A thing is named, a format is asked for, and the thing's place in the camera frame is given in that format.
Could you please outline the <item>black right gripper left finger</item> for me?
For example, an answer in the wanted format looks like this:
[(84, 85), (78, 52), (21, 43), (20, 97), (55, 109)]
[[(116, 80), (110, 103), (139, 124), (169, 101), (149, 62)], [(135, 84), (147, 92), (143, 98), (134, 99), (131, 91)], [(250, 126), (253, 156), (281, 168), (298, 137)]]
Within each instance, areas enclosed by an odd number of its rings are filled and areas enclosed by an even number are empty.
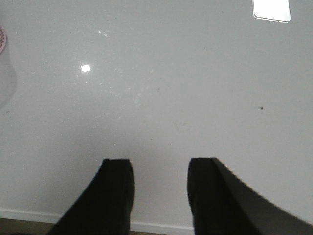
[(105, 159), (85, 191), (50, 235), (127, 235), (134, 201), (130, 160)]

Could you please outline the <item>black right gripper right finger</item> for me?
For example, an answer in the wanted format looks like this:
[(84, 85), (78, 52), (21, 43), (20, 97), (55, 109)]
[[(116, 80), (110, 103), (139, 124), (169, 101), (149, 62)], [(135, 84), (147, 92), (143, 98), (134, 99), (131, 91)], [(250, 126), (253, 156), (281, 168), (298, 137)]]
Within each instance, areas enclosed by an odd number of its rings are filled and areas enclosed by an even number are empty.
[(313, 227), (257, 194), (218, 158), (192, 158), (188, 201), (197, 235), (311, 235)]

